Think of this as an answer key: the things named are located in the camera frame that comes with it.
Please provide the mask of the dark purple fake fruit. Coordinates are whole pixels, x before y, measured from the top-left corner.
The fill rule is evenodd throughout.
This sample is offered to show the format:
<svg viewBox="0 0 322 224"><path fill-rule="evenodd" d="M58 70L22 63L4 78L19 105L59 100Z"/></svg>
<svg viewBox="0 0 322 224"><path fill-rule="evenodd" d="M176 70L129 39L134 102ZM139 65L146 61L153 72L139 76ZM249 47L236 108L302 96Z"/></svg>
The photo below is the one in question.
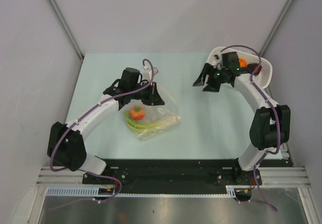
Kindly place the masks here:
<svg viewBox="0 0 322 224"><path fill-rule="evenodd" d="M258 67L258 65L259 65L258 63L249 63L247 65L247 68L249 69L250 72L254 72Z"/></svg>
<svg viewBox="0 0 322 224"><path fill-rule="evenodd" d="M258 75L260 74L261 70L262 70L262 67L261 67L261 66L256 67L256 68L255 68L254 75L255 75L255 76L258 76Z"/></svg>

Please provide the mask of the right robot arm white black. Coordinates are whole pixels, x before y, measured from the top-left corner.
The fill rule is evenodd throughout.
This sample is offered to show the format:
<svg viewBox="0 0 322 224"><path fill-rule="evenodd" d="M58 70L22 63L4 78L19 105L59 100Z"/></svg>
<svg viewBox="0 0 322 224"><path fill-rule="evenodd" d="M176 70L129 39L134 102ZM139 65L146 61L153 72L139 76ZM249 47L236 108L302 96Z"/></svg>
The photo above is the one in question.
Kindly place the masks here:
<svg viewBox="0 0 322 224"><path fill-rule="evenodd" d="M250 145L232 168L232 179L237 184L248 181L265 157L276 155L289 140L290 108L277 103L257 84L255 75L260 71L260 62L242 65L236 51L221 50L208 58L193 83L214 93L219 92L221 85L229 84L242 94L254 112Z"/></svg>

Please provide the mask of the orange fake tangerine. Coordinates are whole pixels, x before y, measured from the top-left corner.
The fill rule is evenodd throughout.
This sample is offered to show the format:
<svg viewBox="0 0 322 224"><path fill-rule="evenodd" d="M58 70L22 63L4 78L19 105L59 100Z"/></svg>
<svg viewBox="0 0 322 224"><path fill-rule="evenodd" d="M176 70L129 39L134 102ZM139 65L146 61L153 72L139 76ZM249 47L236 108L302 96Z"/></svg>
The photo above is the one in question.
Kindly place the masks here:
<svg viewBox="0 0 322 224"><path fill-rule="evenodd" d="M240 67L247 67L248 63L247 63L247 61L245 59L239 58L238 61L239 61L239 66Z"/></svg>

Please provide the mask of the clear zip top bag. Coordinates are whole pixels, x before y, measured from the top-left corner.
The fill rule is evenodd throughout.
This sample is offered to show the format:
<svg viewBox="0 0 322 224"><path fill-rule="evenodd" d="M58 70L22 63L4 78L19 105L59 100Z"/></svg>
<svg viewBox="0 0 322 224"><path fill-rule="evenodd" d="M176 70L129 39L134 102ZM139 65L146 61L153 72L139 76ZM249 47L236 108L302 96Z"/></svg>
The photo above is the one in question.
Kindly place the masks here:
<svg viewBox="0 0 322 224"><path fill-rule="evenodd" d="M123 110L123 116L124 116L125 112L129 113L130 108L135 105L142 106L145 109L146 115L143 119L139 120L140 122L151 123L151 122L162 120L165 117L175 116L175 115L179 116L178 104L177 104L176 99L163 86L158 87L158 92L159 92L161 98L164 100L165 105L163 105L163 106L146 106L146 105L143 105L140 101L135 100L134 103L131 103L129 106L125 107L125 109ZM148 140L150 138L156 137L157 135L160 135L160 134L168 131L172 127L165 129L165 130L148 132L148 133L139 133L139 132L133 131L131 129L130 130L133 133L135 133L136 137L139 140Z"/></svg>

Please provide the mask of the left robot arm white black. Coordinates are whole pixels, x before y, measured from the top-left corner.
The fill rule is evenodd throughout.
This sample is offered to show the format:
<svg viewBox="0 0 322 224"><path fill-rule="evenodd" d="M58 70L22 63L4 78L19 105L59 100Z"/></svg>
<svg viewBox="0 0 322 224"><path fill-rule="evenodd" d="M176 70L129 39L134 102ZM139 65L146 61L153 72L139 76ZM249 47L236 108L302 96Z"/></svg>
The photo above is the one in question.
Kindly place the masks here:
<svg viewBox="0 0 322 224"><path fill-rule="evenodd" d="M121 78L106 88L100 100L87 112L68 123L54 123L47 149L51 171L68 169L89 172L99 183L107 183L111 171L106 168L104 160L87 153L85 139L107 117L121 110L131 100L141 101L146 106L164 105L153 80L157 73L155 67L145 68L144 72L127 67ZM54 164L61 165L61 168L55 168Z"/></svg>

